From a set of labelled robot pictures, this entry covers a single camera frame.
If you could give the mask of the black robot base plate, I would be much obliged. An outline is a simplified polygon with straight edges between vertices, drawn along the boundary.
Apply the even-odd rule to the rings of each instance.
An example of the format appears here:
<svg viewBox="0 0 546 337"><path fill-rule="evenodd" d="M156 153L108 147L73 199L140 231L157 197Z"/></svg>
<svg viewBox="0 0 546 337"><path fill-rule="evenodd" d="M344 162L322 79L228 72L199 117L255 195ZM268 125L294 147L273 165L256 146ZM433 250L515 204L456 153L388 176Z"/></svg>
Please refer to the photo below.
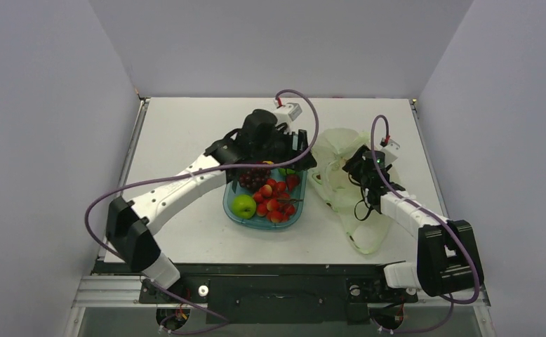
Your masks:
<svg viewBox="0 0 546 337"><path fill-rule="evenodd" d="M381 265L181 263L179 281L164 293L141 277L137 299L158 318L180 323L195 303L207 324L366 324L371 314L416 303L414 290L388 287Z"/></svg>

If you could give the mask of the green fake apple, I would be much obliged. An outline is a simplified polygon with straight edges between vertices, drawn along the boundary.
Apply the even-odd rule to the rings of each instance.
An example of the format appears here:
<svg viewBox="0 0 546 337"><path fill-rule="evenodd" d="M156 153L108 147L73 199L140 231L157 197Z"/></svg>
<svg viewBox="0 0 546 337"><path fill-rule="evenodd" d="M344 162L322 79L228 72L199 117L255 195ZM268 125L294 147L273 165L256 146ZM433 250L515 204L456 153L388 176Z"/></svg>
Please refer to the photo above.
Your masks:
<svg viewBox="0 0 546 337"><path fill-rule="evenodd" d="M231 211L241 219L252 218L257 209L256 201L248 194L238 194L232 200Z"/></svg>

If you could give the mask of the red yellow fake lychee bunch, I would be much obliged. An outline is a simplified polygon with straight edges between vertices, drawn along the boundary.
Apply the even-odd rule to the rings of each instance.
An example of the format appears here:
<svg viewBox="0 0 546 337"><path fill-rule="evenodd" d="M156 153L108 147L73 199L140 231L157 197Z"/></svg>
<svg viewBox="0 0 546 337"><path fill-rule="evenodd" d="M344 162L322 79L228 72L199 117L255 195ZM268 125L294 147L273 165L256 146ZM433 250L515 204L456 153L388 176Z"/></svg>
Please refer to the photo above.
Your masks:
<svg viewBox="0 0 546 337"><path fill-rule="evenodd" d="M289 224L296 220L302 206L303 197L300 191L302 181L294 191L289 192L285 178L283 180L269 178L257 192L253 193L253 199L257 204L255 216L264 218L271 225Z"/></svg>

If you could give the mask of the light green plastic bag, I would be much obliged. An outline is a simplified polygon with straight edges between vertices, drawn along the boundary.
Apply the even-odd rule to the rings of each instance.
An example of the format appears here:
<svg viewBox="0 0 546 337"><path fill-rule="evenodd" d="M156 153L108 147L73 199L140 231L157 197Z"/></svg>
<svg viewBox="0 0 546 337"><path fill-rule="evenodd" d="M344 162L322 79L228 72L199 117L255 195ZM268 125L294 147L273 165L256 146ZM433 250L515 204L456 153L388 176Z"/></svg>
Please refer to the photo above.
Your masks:
<svg viewBox="0 0 546 337"><path fill-rule="evenodd" d="M370 255L380 248L392 221L375 211L361 220L368 209L362 202L360 188L352 184L342 168L362 145L370 145L367 133L349 128L323 131L312 148L317 166L308 170L307 180L334 212L353 249Z"/></svg>

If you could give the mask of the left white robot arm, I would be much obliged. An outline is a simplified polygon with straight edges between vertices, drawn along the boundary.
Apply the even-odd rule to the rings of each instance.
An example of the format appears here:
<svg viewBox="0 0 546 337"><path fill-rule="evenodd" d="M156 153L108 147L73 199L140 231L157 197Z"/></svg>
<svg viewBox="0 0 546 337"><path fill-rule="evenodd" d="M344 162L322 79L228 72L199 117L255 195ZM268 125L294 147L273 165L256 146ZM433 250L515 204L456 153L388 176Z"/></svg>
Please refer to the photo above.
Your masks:
<svg viewBox="0 0 546 337"><path fill-rule="evenodd" d="M203 154L178 174L178 179L126 200L109 204L107 241L134 272L157 285L168 302L180 300L185 283L180 271L162 252L154 236L177 213L206 193L239 177L238 164L264 165L289 161L296 171L310 169L316 161L308 148L307 132L291 130L302 112L287 103L273 112L253 110L241 128L208 146Z"/></svg>

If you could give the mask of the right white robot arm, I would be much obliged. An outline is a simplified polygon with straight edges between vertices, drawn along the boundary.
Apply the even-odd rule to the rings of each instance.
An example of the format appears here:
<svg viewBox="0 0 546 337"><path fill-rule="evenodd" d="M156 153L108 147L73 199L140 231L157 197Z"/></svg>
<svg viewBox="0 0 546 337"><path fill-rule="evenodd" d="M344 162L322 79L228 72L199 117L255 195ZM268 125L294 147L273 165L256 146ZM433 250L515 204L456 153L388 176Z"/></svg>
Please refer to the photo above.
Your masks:
<svg viewBox="0 0 546 337"><path fill-rule="evenodd" d="M484 274L472 226L465 220L451 220L427 209L398 183L390 180L388 151L362 145L343 166L349 181L360 190L360 204L366 215L390 218L417 241L413 262L389 263L371 281L373 294L388 300L399 289L422 290L428 296L471 289L469 304L479 297Z"/></svg>

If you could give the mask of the green striped fake watermelon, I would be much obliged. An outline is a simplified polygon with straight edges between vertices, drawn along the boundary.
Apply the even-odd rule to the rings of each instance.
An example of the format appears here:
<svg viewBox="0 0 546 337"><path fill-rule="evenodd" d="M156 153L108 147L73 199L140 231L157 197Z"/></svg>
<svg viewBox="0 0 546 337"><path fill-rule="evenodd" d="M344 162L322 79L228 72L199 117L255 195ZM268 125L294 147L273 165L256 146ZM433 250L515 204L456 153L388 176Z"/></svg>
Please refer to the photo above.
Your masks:
<svg viewBox="0 0 546 337"><path fill-rule="evenodd" d="M287 175L292 175L292 174L296 174L297 171L296 170L293 170L291 168L278 168L277 171L279 172L279 174L283 177L287 176Z"/></svg>

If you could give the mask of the teal plastic tub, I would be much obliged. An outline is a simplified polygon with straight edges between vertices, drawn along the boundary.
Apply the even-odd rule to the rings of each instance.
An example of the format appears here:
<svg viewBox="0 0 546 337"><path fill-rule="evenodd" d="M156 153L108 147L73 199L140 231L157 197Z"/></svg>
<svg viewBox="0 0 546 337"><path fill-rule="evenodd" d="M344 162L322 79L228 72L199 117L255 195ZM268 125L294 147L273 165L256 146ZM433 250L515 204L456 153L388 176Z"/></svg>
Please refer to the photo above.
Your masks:
<svg viewBox="0 0 546 337"><path fill-rule="evenodd" d="M229 140L234 145L238 145L238 132L240 129L236 128L233 131L230 131L226 136L225 140ZM227 214L227 216L234 221L235 223L238 223L240 225L243 225L245 227L258 229L258 230L281 230L286 227L289 227L290 225L294 224L297 219L299 218L302 209L303 209L303 202L302 206L299 208L298 211L298 218L296 220L292 220L289 224L279 224L279 225L271 225L269 224L264 218L257 218L255 215L250 219L241 219L236 217L232 211L231 211L231 205L232 200L235 198L238 194L248 194L253 197L254 192L249 192L248 190L245 190L239 185L238 178L240 174L241 169L251 169L251 168L238 168L233 169L231 176L228 179L228 183L225 186L225 193L223 198L223 207L224 211ZM281 176L279 172L277 171L278 168L267 168L271 170L270 178L273 178L275 180L283 180L285 177ZM305 178L306 178L306 170L305 171L297 171L297 173L302 181L302 187L300 188L301 195L303 197L303 201L305 198Z"/></svg>

